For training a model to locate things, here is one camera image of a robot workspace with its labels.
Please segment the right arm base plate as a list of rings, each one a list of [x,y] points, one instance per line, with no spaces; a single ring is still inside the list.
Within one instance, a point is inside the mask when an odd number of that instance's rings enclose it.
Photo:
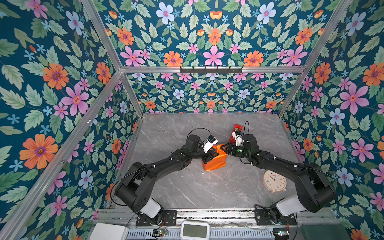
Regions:
[[[298,224],[297,218],[294,214],[283,216],[275,210],[255,209],[255,219],[259,226],[296,226]]]

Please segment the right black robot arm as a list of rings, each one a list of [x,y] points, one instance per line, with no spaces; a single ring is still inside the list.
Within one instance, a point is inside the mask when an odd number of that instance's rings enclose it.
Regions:
[[[261,170],[279,174],[295,184],[296,194],[270,206],[269,217],[275,224],[299,212],[316,213],[337,198],[326,174],[315,164],[294,163],[259,148],[256,137],[246,134],[243,144],[228,143],[221,147],[226,154],[241,159]]]

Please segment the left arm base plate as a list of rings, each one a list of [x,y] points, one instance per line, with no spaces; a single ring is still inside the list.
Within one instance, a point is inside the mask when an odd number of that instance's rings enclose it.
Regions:
[[[160,210],[160,212],[154,217],[140,213],[136,220],[137,227],[160,227],[160,226],[175,226],[177,221],[176,210]]]

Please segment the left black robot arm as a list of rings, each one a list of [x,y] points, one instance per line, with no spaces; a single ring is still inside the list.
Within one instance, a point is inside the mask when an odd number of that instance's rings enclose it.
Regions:
[[[188,135],[185,144],[165,159],[152,164],[135,162],[116,186],[115,195],[134,213],[142,213],[152,220],[161,219],[164,208],[151,197],[155,183],[185,169],[194,159],[210,161],[217,157],[219,154],[213,148],[217,143],[212,135],[204,141],[197,135]]]

